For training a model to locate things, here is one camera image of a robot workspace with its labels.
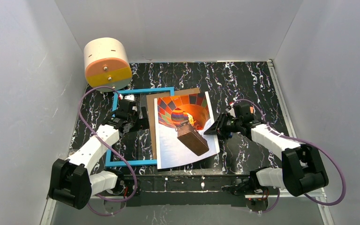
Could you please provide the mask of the blue wooden picture frame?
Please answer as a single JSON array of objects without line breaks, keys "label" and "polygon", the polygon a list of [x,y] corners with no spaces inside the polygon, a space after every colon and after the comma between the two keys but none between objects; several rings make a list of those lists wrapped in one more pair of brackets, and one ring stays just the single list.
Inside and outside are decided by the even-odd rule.
[{"label": "blue wooden picture frame", "polygon": [[[115,93],[113,97],[113,106],[112,111],[116,110],[118,107],[119,94],[129,95],[129,94],[151,94],[151,93],[160,93],[160,92],[169,92],[170,96],[174,96],[174,87],[164,87],[164,88],[150,88],[150,89],[135,89],[135,90],[120,90],[119,93]],[[108,150],[106,154],[105,166],[107,167],[123,167],[126,166],[123,161],[112,161],[111,160],[112,151]],[[128,161],[131,166],[147,166],[147,165],[156,165],[156,159],[146,159],[146,160],[133,160]]]}]

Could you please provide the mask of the hot air balloon photo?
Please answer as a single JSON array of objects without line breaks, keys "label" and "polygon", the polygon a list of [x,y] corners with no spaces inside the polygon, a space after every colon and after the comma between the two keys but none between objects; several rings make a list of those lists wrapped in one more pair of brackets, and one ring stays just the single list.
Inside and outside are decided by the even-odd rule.
[{"label": "hot air balloon photo", "polygon": [[217,135],[206,135],[215,119],[208,92],[154,100],[157,168],[192,164],[220,152]]}]

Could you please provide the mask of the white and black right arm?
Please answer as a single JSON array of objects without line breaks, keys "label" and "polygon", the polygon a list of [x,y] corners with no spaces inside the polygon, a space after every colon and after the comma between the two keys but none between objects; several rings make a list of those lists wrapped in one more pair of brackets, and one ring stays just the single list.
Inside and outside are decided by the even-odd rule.
[{"label": "white and black right arm", "polygon": [[223,187],[233,195],[240,195],[267,187],[287,189],[300,196],[328,185],[329,179],[319,150],[312,145],[299,143],[275,134],[274,129],[254,117],[254,109],[247,103],[235,103],[219,115],[205,135],[216,135],[227,140],[240,133],[260,144],[277,156],[282,168],[262,167],[253,170],[245,179],[236,179],[231,186]]}]

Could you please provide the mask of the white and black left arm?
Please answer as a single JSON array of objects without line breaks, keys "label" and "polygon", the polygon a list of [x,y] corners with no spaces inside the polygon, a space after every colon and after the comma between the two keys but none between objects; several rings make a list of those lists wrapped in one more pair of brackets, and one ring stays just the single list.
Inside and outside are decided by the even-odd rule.
[{"label": "white and black left arm", "polygon": [[146,107],[139,108],[134,100],[119,101],[118,108],[103,120],[97,132],[79,150],[53,163],[49,198],[80,210],[93,195],[123,188],[123,177],[119,172],[104,170],[92,174],[92,170],[123,135],[148,128]]}]

